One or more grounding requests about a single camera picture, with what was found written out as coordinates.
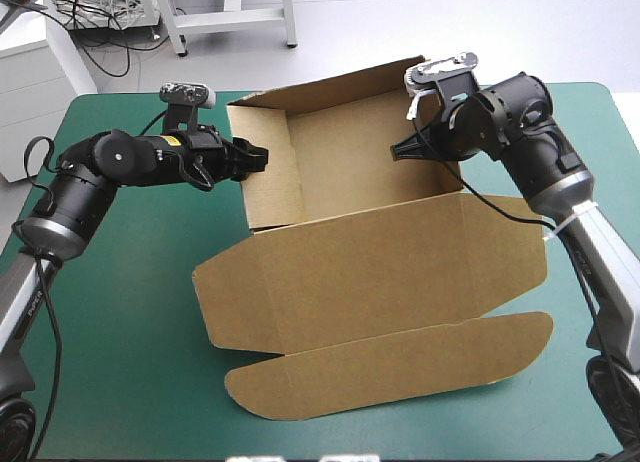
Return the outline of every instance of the cardboard box lid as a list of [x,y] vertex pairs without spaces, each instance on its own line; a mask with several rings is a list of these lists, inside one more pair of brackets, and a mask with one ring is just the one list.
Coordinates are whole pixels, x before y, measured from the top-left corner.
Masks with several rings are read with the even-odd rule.
[[471,319],[278,357],[232,370],[225,386],[261,417],[308,419],[511,377],[552,329],[542,312]]
[[541,237],[454,193],[259,232],[194,283],[214,345],[292,354],[479,317],[542,283]]
[[[256,94],[227,107],[231,129],[270,151],[242,182],[249,227],[298,224],[460,190],[435,162],[394,162],[389,147],[413,133],[405,70],[414,57]],[[430,120],[437,96],[421,102]]]

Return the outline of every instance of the green tabletop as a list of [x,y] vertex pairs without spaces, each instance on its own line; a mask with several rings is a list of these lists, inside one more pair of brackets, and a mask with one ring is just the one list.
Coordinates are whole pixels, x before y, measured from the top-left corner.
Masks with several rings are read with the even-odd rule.
[[[552,84],[551,92],[558,122],[596,174],[596,200],[638,251],[640,160],[609,92],[596,84]],[[217,107],[201,111],[202,119],[228,136],[224,105],[242,94],[218,95]],[[57,134],[58,150],[112,127],[137,133],[162,109],[156,94],[80,97]],[[486,156],[465,162],[463,170],[482,192],[516,195],[506,171]],[[48,174],[41,178],[49,180]],[[39,195],[31,194],[26,206]],[[548,243],[547,281],[496,311],[545,310],[555,320],[548,348],[516,377],[304,422],[249,414],[227,396],[223,377],[265,356],[212,347],[191,283],[197,264],[248,235],[235,183],[224,182],[213,193],[186,184],[119,191],[86,253],[66,264],[52,290],[65,353],[42,457],[315,458],[367,452],[385,458],[551,459],[617,450],[585,383],[584,366],[594,355],[584,345],[590,321],[557,241]],[[17,249],[12,240],[0,270]],[[43,311],[24,349],[38,385],[30,395],[41,416],[53,349]]]

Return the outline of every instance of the black cable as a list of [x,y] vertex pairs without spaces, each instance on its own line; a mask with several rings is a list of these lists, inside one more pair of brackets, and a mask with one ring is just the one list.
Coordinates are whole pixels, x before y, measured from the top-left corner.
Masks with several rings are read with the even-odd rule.
[[[73,1],[73,8],[72,8],[72,11],[71,11],[72,14],[73,14],[74,26],[76,24],[75,21],[76,21],[76,10],[77,10],[77,7],[78,7],[78,0],[74,0]],[[122,34],[122,41],[124,42],[125,49],[126,49],[125,52],[126,52],[127,65],[126,65],[126,67],[124,69],[124,72],[122,72],[121,74],[116,74],[116,73],[113,73],[113,72],[109,72],[107,69],[105,69],[102,65],[100,65],[98,63],[98,61],[96,61],[91,56],[91,54],[89,54],[89,51],[87,50],[87,48],[82,44],[82,42],[79,39],[78,39],[78,41],[79,41],[79,45],[80,45],[80,48],[82,49],[82,51],[89,58],[89,60],[91,60],[93,65],[95,65],[96,68],[98,70],[100,70],[100,72],[102,72],[102,73],[104,73],[104,74],[106,74],[106,75],[108,75],[110,77],[118,79],[118,78],[125,77],[129,73],[129,70],[131,69],[131,52],[129,51],[129,43],[127,41],[127,37],[124,35],[124,31],[122,29],[122,26],[120,25],[120,22],[118,22],[118,19],[116,17],[110,15],[109,18],[107,19],[107,24],[110,24],[111,20],[113,20],[114,23],[118,26],[118,29],[120,30],[120,33]]]
[[[498,212],[500,215],[506,217],[509,220],[512,220],[514,222],[520,222],[520,223],[524,223],[524,224],[538,224],[538,225],[542,225],[546,228],[548,228],[549,230],[555,231],[555,226],[549,222],[546,222],[544,220],[537,220],[537,219],[525,219],[525,218],[521,218],[521,217],[516,217],[514,215],[509,214],[508,212],[506,212],[504,209],[498,207],[496,204],[494,204],[493,202],[489,201],[488,199],[486,199],[482,194],[480,194],[477,190],[475,190],[471,185],[469,185],[464,178],[458,174],[455,169],[453,169],[449,163],[446,161],[446,159],[442,156],[442,154],[440,153],[440,151],[435,148],[420,132],[420,130],[418,129],[418,126],[416,124],[415,119],[411,120],[411,123],[413,124],[413,128],[416,131],[416,135],[417,137],[420,139],[420,141],[429,149],[431,150],[432,153],[437,154],[440,159],[438,159],[437,161],[440,162],[442,165],[444,165],[444,167],[447,169],[447,171],[456,179],[458,180],[467,190],[469,190],[469,192],[471,192],[473,195],[475,195],[480,201],[482,201],[484,204],[486,204],[487,206],[489,206],[490,208],[492,208],[493,210],[495,210],[496,212]],[[571,248],[570,244],[567,241],[567,237],[566,235],[564,235],[562,232],[559,232],[557,234],[558,238],[561,240],[567,255],[569,256],[569,260],[571,262],[571,266],[573,267],[573,270],[575,272],[576,278],[578,279],[578,283],[580,285],[580,290],[582,291],[582,295],[584,297],[585,302],[587,303],[587,307],[589,309],[589,313],[591,315],[591,319],[593,320],[593,328],[594,328],[594,332],[596,334],[596,337],[598,339],[598,343],[600,344],[600,353],[602,354],[602,356],[605,358],[606,362],[607,362],[607,366],[609,368],[609,373],[611,375],[611,378],[613,380],[613,385],[616,391],[616,397],[618,397],[618,400],[620,401],[620,404],[623,407],[623,410],[625,412],[625,417],[627,418],[627,421],[629,422],[629,425],[632,426],[632,430],[634,432],[634,435],[636,437],[636,441],[638,443],[640,443],[640,422],[638,422],[637,417],[635,416],[635,414],[633,413],[633,410],[631,410],[631,408],[629,407],[629,405],[627,404],[627,400],[626,397],[624,396],[624,392],[622,391],[622,386],[620,384],[620,379],[618,376],[618,371],[615,368],[614,362],[613,362],[613,358],[611,357],[611,354],[609,352],[609,350],[607,349],[606,343],[605,343],[605,339],[602,336],[602,329],[600,327],[600,322],[598,320],[598,314],[595,308],[595,305],[593,303],[593,300],[591,299],[591,295],[589,294],[589,289],[587,286],[587,282],[586,282],[586,278],[584,275],[584,270],[581,267],[580,263],[577,260],[576,254],[573,251],[573,249]]]
[[145,128],[144,128],[144,129],[142,129],[142,131],[138,134],[138,137],[140,137],[141,135],[146,134],[146,133],[147,133],[147,131],[148,131],[151,127],[153,127],[153,124],[155,124],[157,121],[159,121],[159,120],[164,116],[164,114],[166,114],[166,113],[167,113],[167,111],[166,111],[166,110],[163,110],[163,111],[162,111],[162,112],[160,112],[158,115],[156,115],[153,119],[151,119],[151,121],[150,121],[150,122],[145,126]]
[[489,199],[487,199],[486,197],[484,197],[482,194],[480,194],[476,189],[474,189],[471,185],[469,185],[467,183],[466,180],[464,180],[464,178],[458,174],[455,169],[453,167],[451,167],[451,165],[449,165],[449,162],[447,162],[445,160],[444,157],[442,157],[442,155],[440,154],[440,151],[437,150],[433,145],[431,145],[431,143],[422,135],[422,132],[420,132],[420,130],[418,129],[418,126],[416,125],[416,121],[415,119],[411,120],[411,123],[413,124],[413,128],[416,131],[416,135],[417,137],[420,139],[420,141],[429,149],[431,150],[431,152],[433,152],[434,154],[438,154],[438,156],[440,157],[439,159],[437,159],[437,162],[439,162],[440,164],[442,164],[447,171],[458,181],[460,182],[469,192],[471,192],[473,195],[475,195],[483,204],[491,207],[493,210],[495,210],[496,212],[498,212],[500,215],[502,215],[503,217],[506,217],[507,219],[513,221],[513,222],[520,222],[521,224],[533,224],[533,225],[542,225],[543,227],[546,227],[549,230],[555,230],[555,226],[545,220],[541,220],[541,219],[526,219],[523,217],[518,217],[515,215],[510,214],[509,212],[507,212],[506,210],[500,208],[499,206],[497,206],[496,204],[494,204],[493,202],[491,202]]
[[42,290],[44,301],[47,306],[47,312],[49,313],[49,322],[51,323],[51,330],[53,331],[53,337],[56,343],[56,357],[55,357],[55,363],[54,363],[54,369],[53,369],[53,382],[51,384],[51,395],[49,396],[49,404],[47,406],[47,413],[45,414],[44,419],[42,421],[42,427],[40,428],[38,439],[36,440],[36,443],[33,446],[33,450],[31,451],[29,462],[35,461],[38,455],[38,452],[42,447],[42,443],[47,435],[47,429],[49,428],[49,423],[51,422],[51,417],[53,416],[53,411],[55,410],[56,400],[58,399],[58,389],[60,387],[60,373],[62,370],[62,336],[60,335],[60,327],[58,325],[58,319],[56,317],[53,303],[51,302],[49,288],[47,287],[47,283],[45,281],[44,269],[42,268],[42,258],[36,255],[35,259],[36,259],[36,270],[38,272],[38,279],[40,279],[40,288]]
[[[40,10],[40,9],[36,9],[34,7],[27,7],[23,4],[20,4],[18,2],[14,2],[12,0],[7,0],[6,1],[8,4],[11,5],[15,5],[16,7],[22,7],[24,10],[28,10],[31,12],[37,12],[39,14],[44,15],[45,17],[53,20],[56,24],[58,24],[60,27],[62,27],[67,33],[69,33],[70,36],[73,37],[73,35],[70,33],[70,30],[67,28],[67,26],[65,24],[63,24],[62,22],[60,22],[58,19],[56,19],[54,16],[52,16],[51,14],[46,13],[44,10]],[[111,16],[111,18],[114,20],[114,22],[116,23],[116,25],[118,26],[118,29],[122,32],[122,37],[123,37],[123,41],[125,43],[125,48],[127,48],[127,39],[124,35],[123,29],[120,26],[120,23],[113,17]],[[111,77],[115,77],[115,78],[120,78],[120,77],[125,77],[128,73],[129,70],[131,68],[131,54],[129,52],[129,49],[127,48],[127,67],[125,69],[125,71],[122,74],[113,74],[111,72],[109,72],[108,70],[106,70],[104,67],[102,67],[98,61],[96,61],[87,51],[86,47],[80,42],[79,43],[81,50],[85,53],[85,55],[88,57],[88,59],[91,61],[91,63],[93,63],[93,65],[95,65],[98,70],[100,70],[101,72],[105,73],[106,75],[109,75]]]
[[[24,170],[27,176],[27,180],[37,188],[43,189],[49,194],[50,203],[53,204],[53,193],[51,189],[47,186],[39,184],[35,181],[36,176],[32,176],[29,174],[29,157],[33,148],[36,146],[38,142],[45,140],[49,144],[49,150],[47,151],[47,155],[44,158],[43,166],[45,169],[51,173],[56,173],[55,169],[51,169],[49,167],[49,162],[54,152],[54,143],[48,137],[35,137],[32,139],[27,148],[25,149],[24,154]],[[53,332],[53,338],[55,340],[56,345],[56,355],[54,361],[54,369],[53,369],[53,381],[51,383],[51,393],[49,395],[49,404],[47,405],[47,412],[42,421],[42,426],[40,427],[40,433],[38,434],[38,438],[33,446],[33,450],[31,451],[31,455],[29,456],[29,462],[34,462],[40,448],[42,447],[42,443],[46,437],[47,430],[49,428],[49,423],[51,422],[51,418],[53,416],[53,412],[56,406],[56,400],[58,399],[58,389],[60,387],[60,373],[62,370],[62,336],[60,335],[60,327],[58,325],[58,319],[56,317],[55,309],[53,307],[53,303],[51,302],[51,296],[49,294],[49,287],[47,286],[47,281],[44,274],[44,268],[42,267],[42,254],[40,253],[37,247],[34,247],[33,244],[30,243],[28,239],[24,237],[22,231],[20,229],[22,225],[22,220],[14,222],[11,224],[12,232],[18,237],[27,247],[29,247],[34,253],[34,259],[36,262],[36,272],[38,275],[38,283],[40,285],[40,290],[42,291],[42,296],[45,301],[45,305],[47,307],[47,312],[49,314],[49,322],[51,323],[51,330]]]
[[593,320],[593,330],[596,334],[596,338],[598,339],[598,344],[600,345],[600,353],[605,358],[607,362],[607,366],[609,368],[609,372],[611,378],[613,380],[613,386],[616,391],[616,396],[620,401],[620,405],[622,405],[622,409],[624,411],[624,415],[631,426],[634,435],[636,436],[637,442],[640,443],[640,424],[638,422],[638,418],[633,413],[633,410],[630,408],[629,404],[627,404],[626,397],[624,396],[624,392],[622,391],[622,386],[620,384],[620,377],[616,367],[613,363],[613,358],[611,357],[611,353],[609,352],[607,345],[605,343],[605,339],[602,335],[602,328],[600,327],[600,321],[598,319],[598,312],[596,311],[593,300],[591,299],[591,295],[589,294],[589,289],[587,286],[587,282],[584,275],[584,270],[581,267],[580,262],[576,256],[575,251],[571,248],[569,241],[567,240],[567,236],[562,232],[558,233],[558,238],[562,242],[565,250],[567,251],[567,255],[569,256],[569,260],[571,261],[571,266],[576,274],[576,278],[578,279],[578,283],[580,284],[580,290],[582,291],[582,295],[584,296],[584,300],[587,303],[587,307],[589,308],[589,313],[591,314],[591,319]]

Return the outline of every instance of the electronic device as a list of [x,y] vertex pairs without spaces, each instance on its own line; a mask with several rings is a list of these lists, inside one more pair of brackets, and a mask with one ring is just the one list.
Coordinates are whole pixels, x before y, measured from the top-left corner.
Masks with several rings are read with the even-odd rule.
[[[222,180],[243,180],[252,172],[263,171],[267,164],[266,149],[237,137],[227,140],[214,126],[198,122],[198,109],[210,107],[215,100],[206,86],[165,84],[160,98],[167,102],[167,110],[143,134],[164,117],[162,135],[134,137],[117,129],[102,132],[58,157],[55,169],[50,169],[55,177],[48,187],[28,177],[45,193],[29,216],[14,224],[25,246],[0,282],[0,461],[19,462],[37,454],[42,437],[29,455],[35,412],[22,397],[35,386],[20,348],[38,308],[44,303],[52,314],[48,288],[54,276],[64,262],[83,253],[118,189],[186,182],[210,191]],[[53,142],[38,137],[27,147],[25,171],[31,150],[41,140],[49,142],[44,162],[49,168]],[[50,404],[44,431],[52,408]]]
[[[524,72],[480,89],[470,52],[420,63],[407,70],[414,97],[407,118],[416,133],[391,147],[395,160],[443,164],[484,203],[517,222],[547,226],[565,246],[593,315],[587,340],[600,356],[587,364],[589,388],[624,451],[640,448],[640,261],[593,201],[595,179],[553,119],[545,85]],[[441,109],[429,124],[416,124],[420,98],[437,95]],[[478,194],[449,164],[485,152],[502,162],[531,210],[555,225],[505,213]],[[599,310],[591,302],[589,290]]]

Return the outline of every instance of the cardboard box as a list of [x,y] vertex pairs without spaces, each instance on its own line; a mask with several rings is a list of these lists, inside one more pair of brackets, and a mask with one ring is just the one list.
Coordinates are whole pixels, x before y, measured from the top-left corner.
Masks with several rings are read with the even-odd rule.
[[[243,182],[254,235],[194,283],[211,342],[283,354],[227,374],[271,419],[305,419],[492,383],[535,360],[547,314],[480,318],[546,277],[539,227],[502,218],[439,164],[394,162],[412,133],[412,58],[249,96],[232,132],[267,147]],[[425,98],[421,117],[438,110]],[[535,217],[521,199],[494,197]]]

